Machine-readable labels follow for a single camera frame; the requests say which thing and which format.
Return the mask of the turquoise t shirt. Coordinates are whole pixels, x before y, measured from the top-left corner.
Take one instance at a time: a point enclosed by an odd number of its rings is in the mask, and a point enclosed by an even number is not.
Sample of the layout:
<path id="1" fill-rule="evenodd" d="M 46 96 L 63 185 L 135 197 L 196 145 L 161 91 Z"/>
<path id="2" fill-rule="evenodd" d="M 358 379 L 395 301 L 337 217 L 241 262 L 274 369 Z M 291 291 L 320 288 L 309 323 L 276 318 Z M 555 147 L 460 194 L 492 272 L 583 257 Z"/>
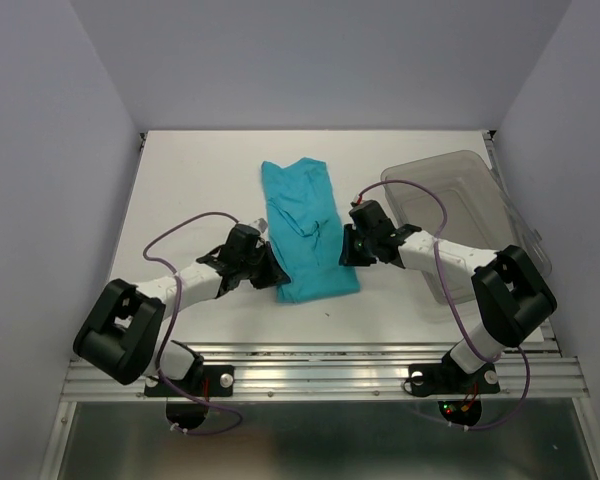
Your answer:
<path id="1" fill-rule="evenodd" d="M 291 279 L 276 300 L 299 304 L 359 292 L 355 270 L 339 264 L 343 225 L 327 165 L 311 158 L 287 167 L 265 161 L 261 184 L 270 243 Z"/>

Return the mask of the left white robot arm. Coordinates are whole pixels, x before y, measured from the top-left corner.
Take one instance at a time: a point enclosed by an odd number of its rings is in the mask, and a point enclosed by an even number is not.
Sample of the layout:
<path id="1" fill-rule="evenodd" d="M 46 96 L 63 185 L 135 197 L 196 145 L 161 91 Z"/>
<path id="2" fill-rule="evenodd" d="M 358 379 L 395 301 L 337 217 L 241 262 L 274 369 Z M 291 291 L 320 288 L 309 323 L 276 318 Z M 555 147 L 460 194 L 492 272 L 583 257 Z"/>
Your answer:
<path id="1" fill-rule="evenodd" d="M 188 267 L 151 281 L 107 283 L 78 331 L 74 353 L 122 385 L 165 377 L 179 393 L 204 382 L 204 360 L 184 344 L 162 341 L 162 323 L 195 304 L 216 300 L 248 281 L 257 290 L 291 282 L 260 230 L 238 223 L 224 244 Z"/>

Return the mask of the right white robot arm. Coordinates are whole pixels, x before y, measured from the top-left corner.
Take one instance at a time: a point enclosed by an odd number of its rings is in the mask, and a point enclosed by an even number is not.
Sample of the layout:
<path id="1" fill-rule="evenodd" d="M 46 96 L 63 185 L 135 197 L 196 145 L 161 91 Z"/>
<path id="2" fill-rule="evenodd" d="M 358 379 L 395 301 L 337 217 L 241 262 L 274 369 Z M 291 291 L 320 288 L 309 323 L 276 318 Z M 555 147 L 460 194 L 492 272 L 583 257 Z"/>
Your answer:
<path id="1" fill-rule="evenodd" d="M 500 354 L 519 347 L 557 309 L 557 300 L 529 255 L 509 245 L 495 251 L 443 240 L 415 225 L 397 227 L 375 200 L 358 201 L 345 225 L 340 264 L 378 262 L 437 275 L 473 291 L 480 323 L 437 363 L 407 380 L 415 396 L 460 393 L 483 380 Z"/>

